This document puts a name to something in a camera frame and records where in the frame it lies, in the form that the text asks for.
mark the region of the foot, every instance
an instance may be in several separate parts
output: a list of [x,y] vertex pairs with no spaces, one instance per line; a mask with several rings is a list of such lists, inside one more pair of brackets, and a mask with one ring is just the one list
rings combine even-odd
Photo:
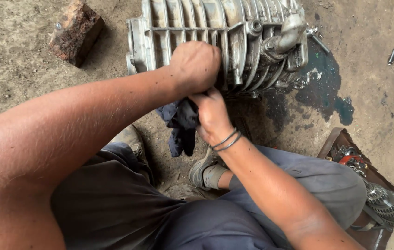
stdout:
[[118,133],[111,142],[124,142],[129,147],[131,147],[138,161],[144,163],[146,166],[142,167],[140,173],[145,177],[145,179],[151,184],[154,185],[154,178],[149,167],[149,163],[146,159],[146,154],[144,153],[144,143],[141,135],[138,133],[135,126],[130,124],[125,129],[123,129],[120,133]]
[[189,171],[189,180],[203,190],[219,189],[218,182],[225,171],[226,168],[214,161],[212,149],[208,148],[206,156],[197,161]]
[[130,124],[111,140],[111,142],[120,141],[126,143],[127,145],[129,145],[129,147],[131,147],[138,161],[149,165],[148,161],[146,160],[146,155],[144,153],[145,151],[143,139],[141,139],[141,135],[138,133],[135,126]]

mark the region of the bracelet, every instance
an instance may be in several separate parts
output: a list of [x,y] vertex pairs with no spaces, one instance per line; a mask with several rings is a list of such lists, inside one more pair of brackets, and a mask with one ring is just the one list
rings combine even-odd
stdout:
[[234,128],[234,132],[232,132],[226,139],[224,139],[223,141],[221,141],[219,144],[211,146],[212,149],[215,149],[216,147],[222,145],[223,143],[225,143],[225,141],[227,141],[229,138],[231,138],[235,133],[237,132],[237,128]]
[[222,151],[222,150],[225,150],[225,149],[227,149],[227,148],[229,148],[230,146],[232,146],[236,141],[238,141],[239,139],[240,139],[240,137],[242,137],[242,133],[239,131],[239,133],[238,133],[238,136],[236,137],[236,139],[234,139],[231,143],[229,143],[226,147],[223,147],[223,148],[221,148],[221,149],[219,149],[219,150],[214,150],[214,152],[220,152],[220,151]]

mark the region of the cloth rag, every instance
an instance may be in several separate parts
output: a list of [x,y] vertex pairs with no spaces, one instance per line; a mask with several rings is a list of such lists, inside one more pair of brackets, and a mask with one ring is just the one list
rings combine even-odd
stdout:
[[155,110],[166,127],[172,128],[167,142],[172,157],[178,157],[184,151],[192,156],[195,147],[195,128],[200,125],[198,107],[189,98],[174,101]]

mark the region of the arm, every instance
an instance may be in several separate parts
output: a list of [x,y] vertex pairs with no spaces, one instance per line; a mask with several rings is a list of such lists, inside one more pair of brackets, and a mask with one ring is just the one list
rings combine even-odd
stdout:
[[118,132],[149,111],[203,92],[220,65],[216,47],[182,44],[170,66],[88,83],[0,114],[0,249],[62,249],[50,196]]
[[[198,94],[190,98],[199,107],[199,134],[210,145],[216,145],[234,129],[221,94],[211,88],[208,95]],[[265,157],[248,139],[242,137],[218,154],[257,206],[282,229],[295,249],[362,249],[339,227],[322,203]]]

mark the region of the engine block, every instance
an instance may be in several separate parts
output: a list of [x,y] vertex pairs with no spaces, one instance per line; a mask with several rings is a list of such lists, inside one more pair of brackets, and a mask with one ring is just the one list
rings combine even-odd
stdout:
[[129,74],[168,65],[180,43],[205,41],[221,50],[222,94],[258,97],[287,87],[308,63],[298,0],[142,0],[141,8],[127,20]]

